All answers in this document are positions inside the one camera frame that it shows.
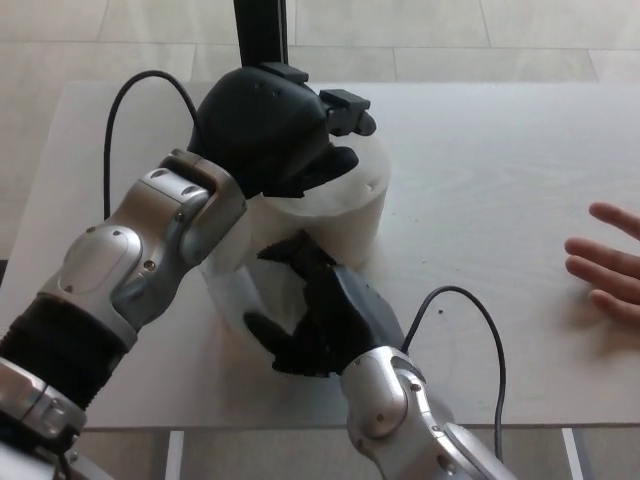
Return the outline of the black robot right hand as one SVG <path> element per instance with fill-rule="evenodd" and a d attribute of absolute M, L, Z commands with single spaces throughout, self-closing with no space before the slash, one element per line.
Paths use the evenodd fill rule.
<path fill-rule="evenodd" d="M 254 338 L 274 356 L 273 370 L 307 377 L 340 375 L 370 350 L 402 347 L 404 334 L 389 303 L 306 232 L 264 248 L 257 257 L 287 265 L 305 282 L 306 311 L 291 334 L 263 314 L 243 317 Z"/>

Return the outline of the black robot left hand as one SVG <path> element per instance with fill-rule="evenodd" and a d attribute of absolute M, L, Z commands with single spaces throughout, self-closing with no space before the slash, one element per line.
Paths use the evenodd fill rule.
<path fill-rule="evenodd" d="M 283 63 L 224 75 L 197 110 L 188 151 L 225 169 L 243 195 L 301 198 L 359 163 L 333 137 L 370 136 L 370 102 L 343 89 L 314 92 L 307 73 Z"/>

